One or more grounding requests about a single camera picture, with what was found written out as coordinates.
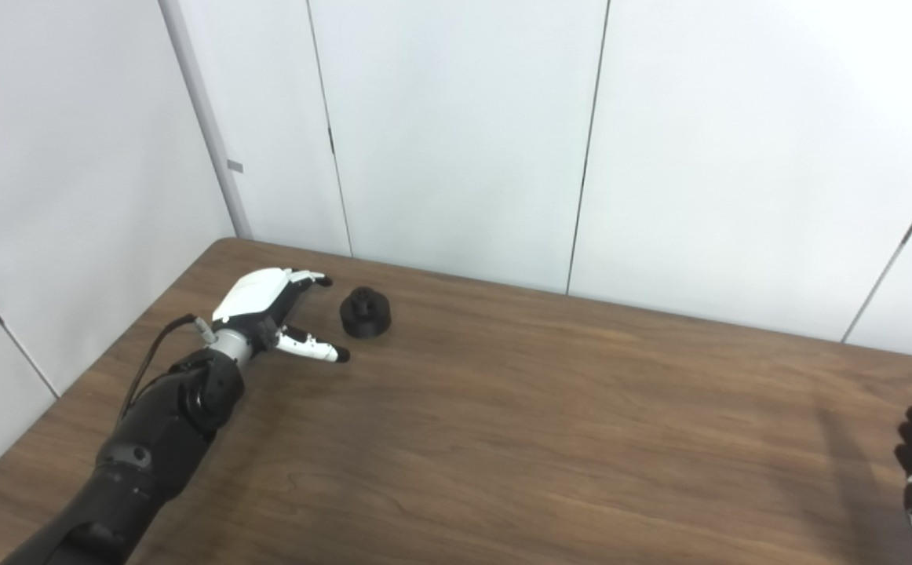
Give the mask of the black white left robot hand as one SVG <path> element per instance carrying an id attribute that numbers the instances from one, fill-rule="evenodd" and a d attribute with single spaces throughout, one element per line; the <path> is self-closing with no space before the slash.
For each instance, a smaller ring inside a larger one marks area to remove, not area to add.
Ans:
<path id="1" fill-rule="evenodd" d="M 212 314 L 210 349 L 227 356 L 240 371 L 252 358 L 272 350 L 330 363 L 347 363 L 351 352 L 287 324 L 288 315 L 312 286 L 328 287 L 324 273 L 263 268 L 234 283 Z"/>

